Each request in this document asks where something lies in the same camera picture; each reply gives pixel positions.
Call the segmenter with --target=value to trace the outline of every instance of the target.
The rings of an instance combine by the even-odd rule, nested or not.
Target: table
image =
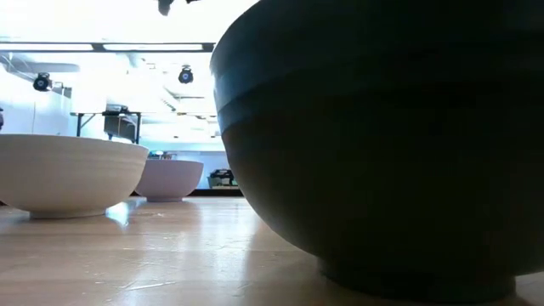
[[[107,217],[29,221],[0,207],[2,306],[417,306],[343,289],[243,198],[146,203]],[[544,275],[486,306],[544,305]]]

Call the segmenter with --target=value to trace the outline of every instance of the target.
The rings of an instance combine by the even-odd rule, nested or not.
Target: black bowl
[[[260,217],[342,285],[479,302],[544,261],[544,4],[261,0],[212,56]]]

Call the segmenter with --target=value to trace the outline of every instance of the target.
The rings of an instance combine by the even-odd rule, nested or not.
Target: fluorescent light
[[[110,51],[200,51],[202,45],[199,43],[169,43],[169,44],[114,44],[104,45]]]
[[[1,43],[0,51],[93,51],[86,43]]]

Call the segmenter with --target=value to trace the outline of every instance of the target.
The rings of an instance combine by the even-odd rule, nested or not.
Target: white bowl
[[[182,201],[198,185],[203,168],[198,161],[148,160],[136,192],[147,201]]]
[[[147,155],[99,139],[0,135],[0,201],[32,218],[100,215],[130,196]]]

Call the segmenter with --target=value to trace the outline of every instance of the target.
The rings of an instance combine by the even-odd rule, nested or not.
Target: pink bowl
[[[181,201],[196,188],[203,168],[198,161],[148,160],[136,192],[147,201]]]

